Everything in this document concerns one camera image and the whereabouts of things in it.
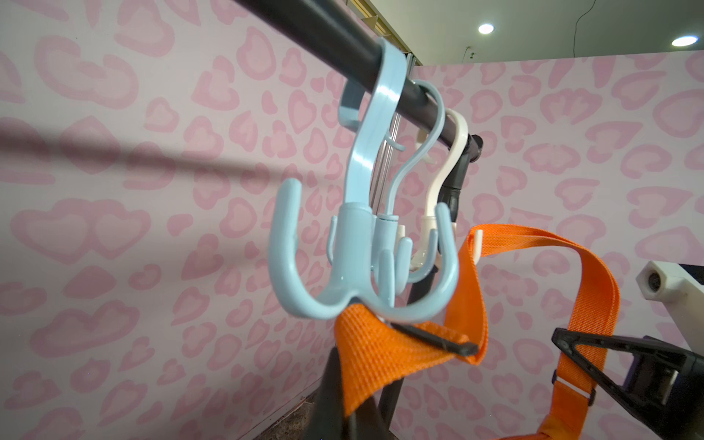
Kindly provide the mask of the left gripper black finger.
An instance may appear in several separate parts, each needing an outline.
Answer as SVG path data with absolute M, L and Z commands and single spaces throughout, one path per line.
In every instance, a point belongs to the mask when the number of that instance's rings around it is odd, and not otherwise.
M 345 416 L 343 397 L 341 361 L 337 348 L 332 348 L 304 429 L 305 440 L 392 440 L 393 435 L 373 397 L 350 416 Z

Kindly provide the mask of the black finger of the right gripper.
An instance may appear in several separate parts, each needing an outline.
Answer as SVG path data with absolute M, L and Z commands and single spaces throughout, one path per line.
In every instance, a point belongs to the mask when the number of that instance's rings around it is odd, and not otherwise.
M 552 342 L 633 418 L 662 439 L 703 438 L 703 357 L 654 337 L 607 337 L 557 328 Z M 622 384 L 584 356 L 587 348 L 626 353 Z

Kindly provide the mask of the light blue hook left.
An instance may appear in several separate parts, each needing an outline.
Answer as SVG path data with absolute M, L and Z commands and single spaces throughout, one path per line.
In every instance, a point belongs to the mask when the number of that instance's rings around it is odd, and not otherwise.
M 394 197 L 405 175 L 438 140 L 446 112 L 439 111 L 425 142 L 393 178 L 386 212 L 373 214 L 370 207 L 373 167 L 381 143 L 389 134 L 407 75 L 401 51 L 383 38 L 378 40 L 377 47 L 381 50 L 381 70 L 366 113 L 359 112 L 365 91 L 354 81 L 346 83 L 340 101 L 338 120 L 354 131 L 356 137 L 346 165 L 343 203 L 330 225 L 328 257 L 332 272 L 319 295 L 306 290 L 295 261 L 302 183 L 288 179 L 278 190 L 269 233 L 269 277 L 282 308 L 297 317 L 330 320 L 350 304 L 361 303 L 386 321 L 421 323 L 447 306 L 458 284 L 458 251 L 450 210 L 445 203 L 439 203 L 434 209 L 437 228 L 431 233 L 427 258 L 429 264 L 434 263 L 436 254 L 443 258 L 438 284 L 419 302 L 400 308 L 393 304 L 395 295 L 418 278 L 410 271 L 412 240 L 396 238 L 398 218 L 392 212 Z

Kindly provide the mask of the light blue hook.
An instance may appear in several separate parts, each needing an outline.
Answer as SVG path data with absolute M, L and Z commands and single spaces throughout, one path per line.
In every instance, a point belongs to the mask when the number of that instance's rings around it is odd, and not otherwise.
M 421 323 L 447 306 L 458 284 L 458 251 L 450 210 L 445 203 L 439 203 L 434 209 L 437 228 L 431 233 L 427 258 L 429 264 L 434 263 L 436 254 L 443 258 L 438 284 L 419 302 L 400 308 L 393 304 L 395 295 L 418 278 L 410 271 L 412 240 L 396 238 L 398 218 L 392 212 L 394 197 L 405 175 L 438 140 L 446 112 L 439 111 L 425 142 L 393 178 L 386 212 L 373 214 L 370 207 L 373 167 L 381 143 L 389 134 L 407 75 L 401 51 L 383 38 L 378 40 L 377 47 L 381 50 L 381 70 L 366 113 L 359 112 L 365 91 L 354 81 L 346 83 L 340 101 L 338 120 L 354 131 L 356 137 L 346 165 L 343 203 L 330 225 L 328 257 L 332 272 L 319 295 L 306 290 L 295 261 L 302 183 L 288 179 L 278 190 L 269 233 L 269 277 L 282 308 L 297 317 L 330 320 L 350 304 L 361 303 L 386 321 Z
M 385 141 L 392 148 L 399 150 L 399 170 L 390 180 L 386 208 L 393 206 L 392 211 L 386 209 L 377 215 L 377 227 L 380 231 L 374 240 L 381 243 L 385 249 L 389 243 L 390 232 L 394 232 L 394 261 L 401 265 L 394 282 L 395 293 L 388 299 L 395 304 L 398 297 L 408 293 L 414 286 L 420 295 L 425 295 L 425 288 L 432 284 L 433 273 L 442 265 L 440 250 L 437 250 L 436 264 L 425 278 L 411 273 L 411 259 L 419 250 L 421 240 L 421 218 L 425 214 L 425 199 L 428 186 L 436 176 L 437 171 L 445 162 L 436 161 L 431 156 L 431 148 L 439 141 L 440 131 L 445 127 L 443 122 L 436 122 L 430 131 L 419 129 L 414 141 L 414 152 L 405 152 L 405 146 L 393 139 L 389 134 Z

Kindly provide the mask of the light blue hook right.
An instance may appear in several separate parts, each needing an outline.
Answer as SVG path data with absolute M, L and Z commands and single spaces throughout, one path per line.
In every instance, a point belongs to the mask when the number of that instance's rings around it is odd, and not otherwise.
M 377 227 L 380 231 L 374 240 L 381 243 L 385 249 L 389 243 L 390 232 L 394 232 L 394 261 L 401 265 L 394 282 L 395 293 L 388 299 L 395 304 L 398 297 L 408 293 L 414 286 L 420 295 L 425 295 L 425 288 L 432 284 L 433 273 L 442 265 L 440 250 L 437 250 L 436 264 L 425 278 L 411 273 L 411 259 L 419 250 L 421 240 L 421 218 L 425 214 L 425 199 L 428 186 L 436 176 L 437 171 L 445 162 L 436 161 L 431 156 L 431 148 L 439 141 L 440 131 L 445 127 L 443 122 L 436 122 L 430 131 L 419 129 L 414 141 L 414 152 L 405 152 L 405 146 L 393 139 L 389 134 L 385 141 L 392 148 L 399 150 L 399 170 L 390 180 L 386 208 L 393 206 L 392 211 L 386 209 L 377 215 Z

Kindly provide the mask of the white hook rightmost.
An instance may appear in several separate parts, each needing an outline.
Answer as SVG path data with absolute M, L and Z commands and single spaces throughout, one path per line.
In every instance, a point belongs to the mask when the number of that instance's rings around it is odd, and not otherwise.
M 428 186 L 425 199 L 425 214 L 421 218 L 421 240 L 419 250 L 411 259 L 411 273 L 420 278 L 425 278 L 427 273 L 436 264 L 438 231 L 435 208 L 438 203 L 440 189 L 452 169 L 458 164 L 460 155 L 464 152 L 469 139 L 469 127 L 463 115 L 455 110 L 448 109 L 447 115 L 456 123 L 458 132 L 449 149 L 449 154 L 443 165 Z

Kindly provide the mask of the black clothes rack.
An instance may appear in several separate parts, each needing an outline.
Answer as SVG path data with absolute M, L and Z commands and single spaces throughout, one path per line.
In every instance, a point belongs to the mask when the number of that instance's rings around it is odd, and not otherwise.
M 366 113 L 381 70 L 378 40 L 370 38 L 332 1 L 249 1 L 246 7 L 344 75 L 346 82 L 359 84 L 365 91 L 359 112 Z M 407 117 L 419 128 L 430 131 L 441 109 L 445 110 L 445 127 L 438 142 L 450 149 L 458 127 L 447 115 L 448 108 L 440 93 L 429 82 L 411 81 L 406 75 L 394 116 Z M 469 133 L 458 164 L 441 186 L 437 205 L 444 203 L 448 206 L 452 226 L 457 217 L 458 198 L 467 168 L 480 157 L 481 149 L 481 140 Z M 458 254 L 459 276 L 461 268 L 477 262 L 480 255 L 480 244 L 470 247 L 467 258 Z M 438 284 L 441 269 L 442 265 L 434 271 L 432 284 L 425 288 L 425 295 Z M 420 295 L 411 286 L 408 293 L 396 299 L 394 306 L 400 308 L 417 303 L 425 295 Z M 366 399 L 373 397 L 389 429 L 405 377 L 402 369 L 405 361 L 412 361 L 415 370 L 423 370 L 448 358 L 463 359 L 479 351 L 474 343 L 434 334 L 421 328 L 421 323 L 386 321 L 361 302 L 350 304 L 331 320 L 335 321 L 335 348 L 341 361 L 345 416 L 352 415 Z

